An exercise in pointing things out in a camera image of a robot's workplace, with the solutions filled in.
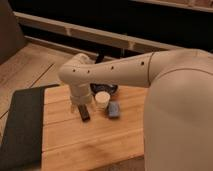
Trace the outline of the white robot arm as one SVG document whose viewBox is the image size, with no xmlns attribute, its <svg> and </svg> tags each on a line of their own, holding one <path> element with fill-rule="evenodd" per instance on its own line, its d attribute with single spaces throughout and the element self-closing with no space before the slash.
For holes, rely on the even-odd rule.
<svg viewBox="0 0 213 171">
<path fill-rule="evenodd" d="M 71 101 L 90 101 L 89 85 L 146 87 L 145 171 L 213 171 L 213 53 L 151 52 L 92 64 L 77 54 L 59 70 Z"/>
</svg>

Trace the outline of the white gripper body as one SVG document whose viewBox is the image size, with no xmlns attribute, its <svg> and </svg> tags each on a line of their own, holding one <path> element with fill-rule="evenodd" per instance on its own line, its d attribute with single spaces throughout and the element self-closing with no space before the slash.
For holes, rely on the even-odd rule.
<svg viewBox="0 0 213 171">
<path fill-rule="evenodd" d="M 92 94 L 89 87 L 71 87 L 70 99 L 75 105 L 84 105 L 92 101 Z"/>
</svg>

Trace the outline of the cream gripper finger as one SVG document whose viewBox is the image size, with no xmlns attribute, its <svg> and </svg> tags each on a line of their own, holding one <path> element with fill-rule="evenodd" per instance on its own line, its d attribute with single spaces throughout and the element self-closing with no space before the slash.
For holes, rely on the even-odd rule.
<svg viewBox="0 0 213 171">
<path fill-rule="evenodd" d="M 75 112 L 77 109 L 76 105 L 71 104 L 71 112 Z"/>
</svg>

